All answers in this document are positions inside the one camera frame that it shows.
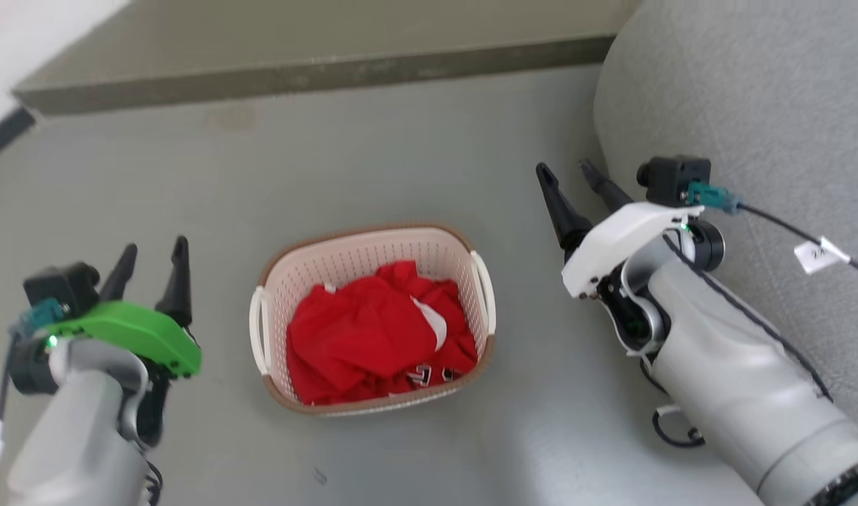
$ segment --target basket handle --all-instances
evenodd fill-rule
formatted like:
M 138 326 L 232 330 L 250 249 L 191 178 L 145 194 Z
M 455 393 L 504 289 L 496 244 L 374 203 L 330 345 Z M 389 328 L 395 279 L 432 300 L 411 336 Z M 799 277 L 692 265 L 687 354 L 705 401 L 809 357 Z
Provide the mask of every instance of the basket handle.
M 493 335 L 494 330 L 497 330 L 497 304 L 494 304 L 494 287 L 490 283 L 490 273 L 484 265 L 482 256 L 478 251 L 471 251 L 473 263 L 476 264 L 476 269 L 479 272 L 479 284 L 482 285 L 482 295 L 484 298 L 484 310 L 488 316 L 488 335 Z
M 251 333 L 251 350 L 254 353 L 254 362 L 261 375 L 268 374 L 269 353 L 266 346 L 269 343 L 269 322 L 267 319 L 266 291 L 258 286 L 251 297 L 251 313 L 248 319 L 248 330 Z

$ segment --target laundry basket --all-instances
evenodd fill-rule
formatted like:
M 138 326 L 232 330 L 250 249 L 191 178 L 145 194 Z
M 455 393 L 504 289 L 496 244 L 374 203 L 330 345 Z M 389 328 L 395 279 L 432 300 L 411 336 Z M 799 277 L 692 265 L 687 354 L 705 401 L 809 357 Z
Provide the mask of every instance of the laundry basket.
M 412 259 L 421 276 L 452 279 L 476 338 L 479 360 L 464 377 L 437 387 L 381 399 L 332 406 L 307 406 L 294 393 L 285 362 L 285 330 L 298 302 L 314 285 L 343 286 L 373 275 L 380 266 Z M 488 269 L 460 234 L 435 224 L 400 224 L 334 234 L 288 247 L 263 270 L 249 314 L 254 361 L 269 393 L 287 409 L 315 416 L 343 416 L 393 410 L 460 390 L 486 370 L 494 349 L 496 310 Z

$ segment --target concrete floor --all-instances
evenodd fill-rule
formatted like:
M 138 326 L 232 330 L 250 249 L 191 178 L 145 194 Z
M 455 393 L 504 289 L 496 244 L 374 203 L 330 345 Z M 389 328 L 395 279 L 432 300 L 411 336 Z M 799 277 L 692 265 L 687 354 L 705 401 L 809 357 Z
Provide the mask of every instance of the concrete floor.
M 126 298 L 153 304 L 182 233 L 204 368 L 171 392 L 150 455 L 164 505 L 758 504 L 708 449 L 656 438 L 650 416 L 665 400 L 602 308 L 561 286 L 533 169 L 547 161 L 577 208 L 602 217 L 574 170 L 602 158 L 590 113 L 598 71 L 44 124 L 0 156 L 0 366 L 26 275 L 76 259 L 107 271 L 134 241 Z M 261 269 L 295 240 L 406 220 L 451 223 L 486 259 L 499 308 L 492 367 L 461 393 L 395 413 L 283 410 L 249 350 Z M 5 467 L 45 402 L 12 394 Z

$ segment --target gray couch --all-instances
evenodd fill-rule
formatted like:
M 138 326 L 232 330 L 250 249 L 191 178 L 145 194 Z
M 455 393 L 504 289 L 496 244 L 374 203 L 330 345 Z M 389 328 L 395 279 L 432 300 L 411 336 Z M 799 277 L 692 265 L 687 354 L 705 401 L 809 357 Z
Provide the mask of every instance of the gray couch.
M 858 0 L 646 0 L 606 57 L 594 104 L 614 180 L 643 198 L 654 155 L 713 161 L 713 182 L 858 257 Z M 814 362 L 858 420 L 858 272 L 805 275 L 802 242 L 710 213 L 717 277 Z

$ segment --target connector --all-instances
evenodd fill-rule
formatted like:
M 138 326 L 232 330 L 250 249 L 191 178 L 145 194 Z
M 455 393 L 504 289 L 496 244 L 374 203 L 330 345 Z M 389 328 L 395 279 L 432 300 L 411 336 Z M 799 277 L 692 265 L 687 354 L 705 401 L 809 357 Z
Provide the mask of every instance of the connector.
M 741 198 L 720 186 L 711 186 L 707 183 L 691 182 L 688 185 L 688 195 L 685 202 L 689 205 L 703 205 L 704 207 L 721 209 L 727 214 L 740 214 L 738 205 Z
M 15 334 L 18 342 L 23 342 L 30 339 L 36 330 L 57 323 L 65 316 L 60 302 L 54 298 L 44 299 L 29 310 L 23 311 L 17 321 L 8 328 L 8 332 L 11 336 Z

